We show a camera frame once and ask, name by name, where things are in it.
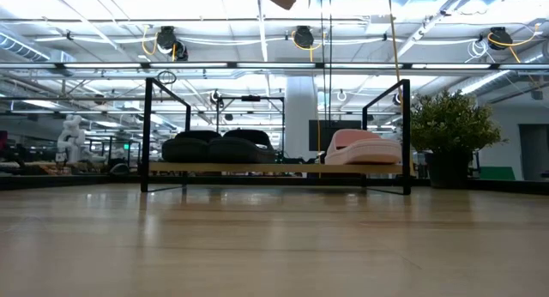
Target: potted plant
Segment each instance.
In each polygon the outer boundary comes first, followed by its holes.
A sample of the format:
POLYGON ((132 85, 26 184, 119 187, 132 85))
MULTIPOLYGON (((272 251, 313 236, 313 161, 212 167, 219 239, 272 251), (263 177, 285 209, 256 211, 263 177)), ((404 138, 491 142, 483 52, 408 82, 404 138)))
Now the potted plant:
POLYGON ((502 142, 491 115, 489 106, 476 106, 472 97, 460 93, 444 90, 417 97, 411 111, 411 143, 425 151, 432 187, 467 185, 473 152, 502 142))

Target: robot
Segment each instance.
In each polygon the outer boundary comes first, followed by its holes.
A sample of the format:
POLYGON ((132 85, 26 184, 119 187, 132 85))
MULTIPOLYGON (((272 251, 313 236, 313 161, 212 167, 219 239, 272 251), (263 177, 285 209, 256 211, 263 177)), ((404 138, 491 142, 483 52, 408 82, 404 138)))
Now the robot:
POLYGON ((56 162, 76 163, 81 158, 81 145, 86 141, 86 133, 79 125, 81 116, 68 115, 63 121, 63 131, 57 139, 56 162))

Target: ceiling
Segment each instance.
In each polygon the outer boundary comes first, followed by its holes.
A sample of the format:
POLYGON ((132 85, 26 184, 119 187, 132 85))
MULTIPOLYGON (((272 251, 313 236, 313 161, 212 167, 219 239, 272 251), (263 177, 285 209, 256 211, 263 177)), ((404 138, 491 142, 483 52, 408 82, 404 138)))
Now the ceiling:
MULTIPOLYGON (((291 10, 284 10, 269 0, 0 0, 0 32, 9 32, 21 42, 42 52, 62 51, 78 62, 165 62, 171 57, 154 49, 154 35, 162 26, 174 26, 176 34, 189 51, 189 61, 239 61, 239 62, 392 62, 388 0, 297 0, 291 10), (260 10, 264 23, 259 18, 260 10), (313 51, 300 50, 292 41, 296 26, 311 28, 315 45, 324 45, 313 51)), ((525 45, 516 48, 519 56, 528 48, 546 40, 549 23, 549 0, 394 0, 395 37, 399 40, 397 50, 400 62, 409 63, 490 63, 483 53, 473 58, 471 46, 481 34, 486 36, 491 27, 505 27, 514 41, 532 37, 534 25, 539 23, 538 33, 525 45), (455 5, 447 15, 440 16, 441 9, 455 5), (407 45, 415 34, 411 45, 407 45)), ((493 62, 514 62, 509 50, 488 50, 493 62)), ((0 50, 1 62, 27 62, 12 52, 0 50)), ((195 110, 211 110, 209 96, 214 90, 225 96, 260 94, 284 96, 287 77, 296 75, 284 70, 245 71, 209 70, 207 77, 201 70, 181 70, 178 81, 170 86, 172 91, 193 105, 195 110)), ((30 94, 53 96, 71 90, 70 96, 135 96, 144 95, 144 79, 136 72, 118 73, 120 79, 61 80, 36 77, 31 71, 12 72, 44 87, 28 88, 30 94)), ((331 75, 332 103, 335 112, 358 111, 366 103, 396 82, 393 73, 361 75, 337 73, 331 75)), ((308 74, 312 76, 319 92, 319 109, 323 110, 324 82, 329 92, 330 73, 327 71, 308 74)), ((448 73, 433 75, 428 71, 417 75, 403 76, 412 83, 415 94, 431 94, 448 88, 469 75, 457 76, 448 73)), ((13 83, 13 76, 7 83, 13 83)), ((528 82, 518 82, 483 95, 483 102, 490 103, 497 97, 526 88, 528 82)), ((120 103, 109 102, 98 106, 93 102, 61 103, 63 107, 80 110, 116 110, 120 103)), ((44 109, 28 103, 16 103, 17 109, 44 109)), ((499 101, 494 105, 528 106, 540 105, 529 94, 499 101)), ((381 112, 394 111, 397 107, 390 98, 376 106, 381 112)), ((154 110, 182 110, 175 102, 155 102, 154 110)), ((235 102, 227 111, 270 111, 265 115, 235 114, 233 121, 223 121, 223 126, 255 124, 272 136, 280 128, 281 116, 268 102, 235 102)), ((182 127, 184 119, 179 115, 160 115, 167 123, 182 127)), ((122 128, 138 129, 139 124, 130 116, 116 117, 122 128)), ((356 118, 359 115, 336 115, 335 118, 356 118)), ((388 117, 375 123, 385 124, 388 117)), ((193 116, 194 128, 211 127, 214 115, 193 116)), ((167 130, 159 125, 158 130, 167 130)))

